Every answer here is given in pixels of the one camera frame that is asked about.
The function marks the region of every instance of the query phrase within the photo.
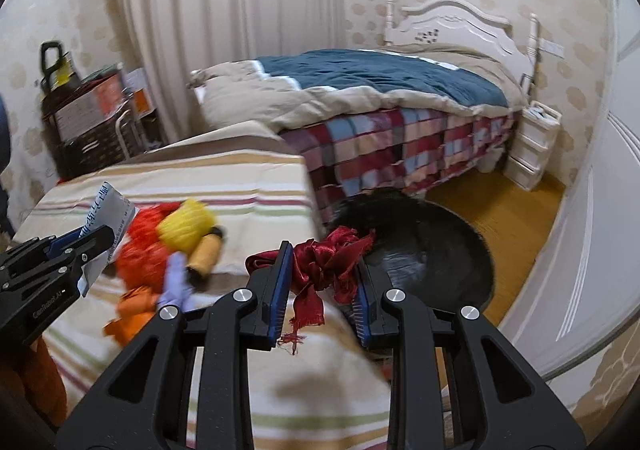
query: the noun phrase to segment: orange cloth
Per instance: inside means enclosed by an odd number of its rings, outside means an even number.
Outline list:
[[[0,358],[0,381],[23,396],[54,426],[66,419],[66,390],[47,345],[38,338],[32,348],[20,348]]]
[[[127,345],[156,314],[158,297],[149,286],[127,291],[116,306],[120,319],[105,325],[103,334],[113,336],[120,347]]]
[[[142,331],[142,328],[154,315],[155,313],[139,313],[119,320],[111,320],[105,325],[102,332],[105,336],[113,336],[116,339],[116,343],[120,347],[124,347]]]
[[[127,291],[120,297],[116,313],[121,318],[156,311],[156,302],[160,295],[154,293],[149,286],[140,286]]]

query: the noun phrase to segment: yellow toy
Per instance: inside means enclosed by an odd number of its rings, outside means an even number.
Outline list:
[[[195,199],[187,199],[156,226],[160,241],[172,252],[191,255],[216,224],[215,215]]]

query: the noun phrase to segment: beige comforter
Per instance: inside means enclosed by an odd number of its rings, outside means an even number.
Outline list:
[[[471,71],[495,84],[510,107],[485,104],[465,107],[439,94],[405,89],[380,93],[369,86],[299,90],[285,77],[265,78],[258,71],[256,62],[246,60],[225,62],[200,72],[200,81],[206,85],[206,95],[201,102],[204,119],[212,129],[257,120],[279,132],[322,122],[339,114],[360,114],[393,107],[437,109],[459,116],[495,118],[526,105],[526,96],[507,69],[497,60],[472,49],[446,44],[416,44],[388,47],[384,51],[430,58]]]

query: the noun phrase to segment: striped bedsheet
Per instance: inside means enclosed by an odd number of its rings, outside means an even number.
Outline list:
[[[511,112],[488,118],[395,108],[344,114],[280,135],[305,157],[327,224],[345,197],[381,186],[416,193],[461,175],[512,128]]]
[[[82,225],[104,181],[137,206],[193,197],[206,202],[226,230],[226,243],[199,306],[244,286],[244,260],[287,239],[316,236],[314,198],[304,159],[277,137],[245,135],[188,142],[146,154],[52,189],[17,233],[17,240],[61,235]],[[101,275],[44,333],[73,409],[119,352],[103,326],[115,318],[124,292],[116,276]],[[353,333],[330,303],[326,324],[309,328],[299,353],[251,351],[248,358],[257,449],[382,449],[390,392]],[[287,319],[292,316],[289,304]],[[188,445],[196,441],[197,386],[191,395]]]

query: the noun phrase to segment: metal screw cap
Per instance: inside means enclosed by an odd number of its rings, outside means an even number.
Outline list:
[[[166,305],[160,310],[162,320],[171,320],[178,316],[178,308],[175,305]]]
[[[386,298],[391,302],[402,302],[406,298],[406,295],[402,289],[390,289],[386,292]]]
[[[465,305],[460,310],[460,314],[467,320],[476,320],[480,316],[480,312],[478,311],[478,309],[476,309],[472,305]]]
[[[251,300],[253,295],[250,289],[236,289],[234,291],[234,300],[236,302],[247,302]]]

